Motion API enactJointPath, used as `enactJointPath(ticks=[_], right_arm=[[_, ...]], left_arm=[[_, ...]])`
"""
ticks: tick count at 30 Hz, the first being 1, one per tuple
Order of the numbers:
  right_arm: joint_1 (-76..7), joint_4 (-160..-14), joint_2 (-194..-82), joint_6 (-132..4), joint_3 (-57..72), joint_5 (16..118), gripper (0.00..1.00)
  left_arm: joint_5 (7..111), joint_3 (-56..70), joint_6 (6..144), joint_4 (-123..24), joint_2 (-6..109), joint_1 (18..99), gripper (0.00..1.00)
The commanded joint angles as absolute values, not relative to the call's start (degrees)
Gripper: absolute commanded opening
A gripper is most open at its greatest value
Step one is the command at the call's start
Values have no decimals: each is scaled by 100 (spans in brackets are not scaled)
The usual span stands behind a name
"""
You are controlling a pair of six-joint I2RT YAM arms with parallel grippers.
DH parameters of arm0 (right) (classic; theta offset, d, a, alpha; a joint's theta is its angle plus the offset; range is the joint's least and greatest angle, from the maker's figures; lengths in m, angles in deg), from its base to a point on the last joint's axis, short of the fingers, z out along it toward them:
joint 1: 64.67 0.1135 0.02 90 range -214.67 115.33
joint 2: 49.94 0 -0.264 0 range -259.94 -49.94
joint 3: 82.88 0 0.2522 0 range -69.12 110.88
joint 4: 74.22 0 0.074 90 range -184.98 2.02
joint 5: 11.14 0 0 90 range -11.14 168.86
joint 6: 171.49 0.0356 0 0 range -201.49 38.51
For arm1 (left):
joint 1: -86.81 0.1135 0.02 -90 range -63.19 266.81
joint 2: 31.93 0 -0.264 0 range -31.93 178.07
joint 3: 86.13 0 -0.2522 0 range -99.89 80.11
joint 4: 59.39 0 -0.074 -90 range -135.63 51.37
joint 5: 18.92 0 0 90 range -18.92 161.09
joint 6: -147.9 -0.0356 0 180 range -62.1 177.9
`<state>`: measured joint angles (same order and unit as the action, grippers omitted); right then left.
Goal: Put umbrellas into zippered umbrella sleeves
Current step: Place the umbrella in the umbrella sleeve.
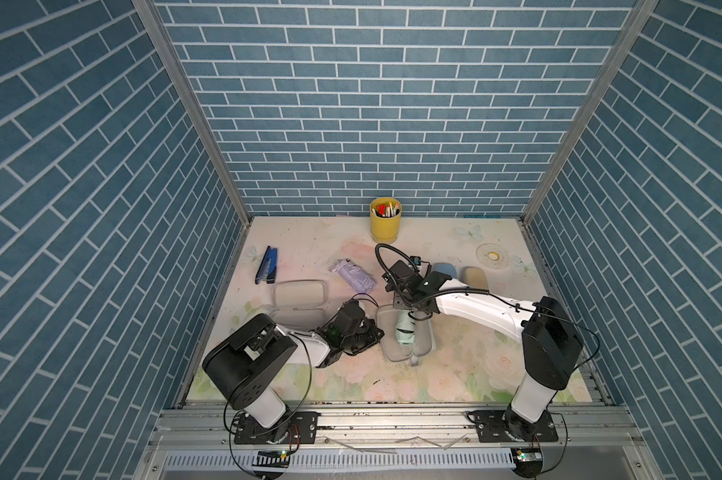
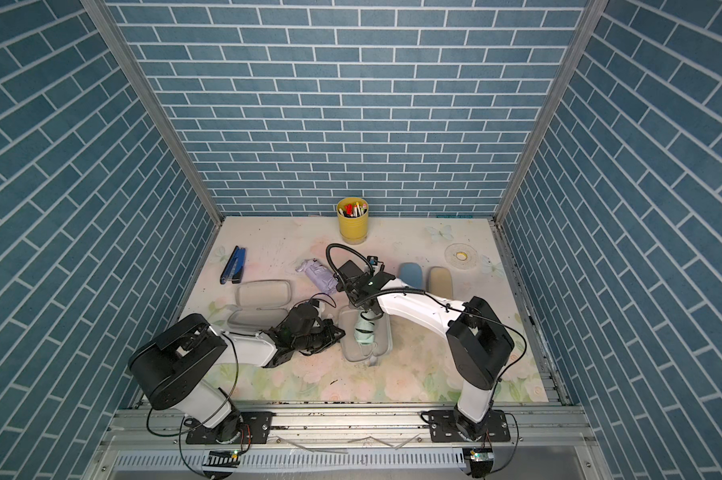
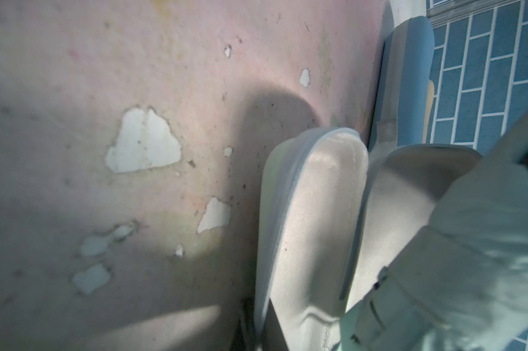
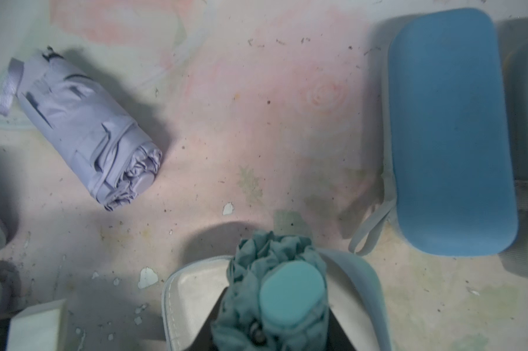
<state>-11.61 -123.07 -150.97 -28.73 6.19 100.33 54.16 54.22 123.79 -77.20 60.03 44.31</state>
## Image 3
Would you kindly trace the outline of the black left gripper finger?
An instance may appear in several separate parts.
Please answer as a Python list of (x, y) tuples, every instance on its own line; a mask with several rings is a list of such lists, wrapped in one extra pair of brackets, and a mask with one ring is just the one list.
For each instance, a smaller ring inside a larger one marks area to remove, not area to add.
[(269, 301), (268, 304), (268, 311), (265, 318), (264, 329), (260, 337), (260, 343), (264, 351), (289, 350), (272, 301)]

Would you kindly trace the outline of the beige zippered umbrella case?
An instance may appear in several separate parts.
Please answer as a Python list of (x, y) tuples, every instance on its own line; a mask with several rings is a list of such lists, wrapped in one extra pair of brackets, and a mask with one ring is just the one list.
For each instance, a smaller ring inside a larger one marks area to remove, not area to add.
[(433, 103), (434, 103), (434, 96), (435, 96), (434, 82), (432, 80), (429, 80), (428, 90), (427, 90), (427, 95), (426, 95), (426, 111), (425, 111), (424, 126), (423, 126), (423, 143), (428, 143), (429, 121), (430, 121), (431, 110), (432, 110)]

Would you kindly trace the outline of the grey case front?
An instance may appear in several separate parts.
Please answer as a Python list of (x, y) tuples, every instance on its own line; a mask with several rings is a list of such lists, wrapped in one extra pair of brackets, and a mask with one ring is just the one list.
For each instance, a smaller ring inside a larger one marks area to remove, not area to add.
[(307, 130), (275, 147), (262, 177), (247, 347), (263, 350), (272, 301), (289, 350), (338, 350), (341, 319), (480, 158), (433, 144), (372, 156), (350, 128)]

